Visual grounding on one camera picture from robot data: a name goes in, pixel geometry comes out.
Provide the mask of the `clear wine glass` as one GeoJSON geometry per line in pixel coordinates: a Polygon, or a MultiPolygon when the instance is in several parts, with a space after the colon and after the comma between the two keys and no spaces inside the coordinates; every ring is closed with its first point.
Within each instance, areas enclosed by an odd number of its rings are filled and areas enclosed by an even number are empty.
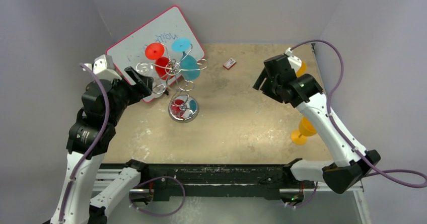
{"type": "Polygon", "coordinates": [[[150,62],[139,62],[136,64],[136,71],[146,77],[152,77],[153,82],[153,93],[151,97],[158,98],[165,91],[165,85],[162,83],[161,78],[155,70],[155,66],[150,62]]]}

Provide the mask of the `red plastic wine glass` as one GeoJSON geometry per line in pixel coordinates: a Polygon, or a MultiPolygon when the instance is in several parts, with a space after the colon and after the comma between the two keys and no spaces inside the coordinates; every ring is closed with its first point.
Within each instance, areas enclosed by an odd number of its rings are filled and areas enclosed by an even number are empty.
{"type": "Polygon", "coordinates": [[[169,57],[166,46],[163,43],[154,42],[145,49],[145,57],[152,62],[154,80],[168,80],[178,74],[177,68],[169,57]]]}

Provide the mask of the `teal plastic wine glass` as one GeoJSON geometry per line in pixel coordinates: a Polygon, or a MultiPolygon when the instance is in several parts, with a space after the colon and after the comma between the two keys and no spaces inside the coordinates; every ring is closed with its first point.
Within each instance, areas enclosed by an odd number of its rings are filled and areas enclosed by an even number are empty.
{"type": "Polygon", "coordinates": [[[190,40],[188,38],[178,38],[171,46],[173,51],[182,53],[179,65],[184,79],[188,81],[197,79],[200,76],[200,69],[196,59],[190,54],[193,49],[190,40]]]}

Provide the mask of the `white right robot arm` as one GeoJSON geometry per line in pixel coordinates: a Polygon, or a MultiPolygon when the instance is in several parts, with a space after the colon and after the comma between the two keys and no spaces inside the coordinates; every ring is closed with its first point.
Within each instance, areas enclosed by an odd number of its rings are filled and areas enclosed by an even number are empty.
{"type": "Polygon", "coordinates": [[[297,160],[283,173],[283,182],[295,187],[301,181],[325,183],[338,194],[360,181],[381,159],[376,150],[367,150],[339,118],[335,124],[344,133],[341,136],[331,122],[333,111],[327,111],[327,97],[315,78],[310,74],[300,77],[286,54],[264,61],[264,68],[256,80],[254,89],[280,103],[289,103],[313,125],[332,156],[331,161],[297,160]]]}

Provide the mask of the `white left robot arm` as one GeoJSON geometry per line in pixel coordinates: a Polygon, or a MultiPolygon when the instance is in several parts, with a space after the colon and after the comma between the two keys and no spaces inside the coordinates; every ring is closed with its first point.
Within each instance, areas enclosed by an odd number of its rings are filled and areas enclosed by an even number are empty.
{"type": "Polygon", "coordinates": [[[150,174],[132,161],[99,195],[92,196],[96,176],[124,110],[152,93],[154,79],[125,69],[130,85],[116,72],[102,77],[89,69],[93,81],[82,95],[82,108],[69,129],[66,175],[60,200],[50,223],[106,223],[109,215],[133,186],[145,188],[150,174]]]}

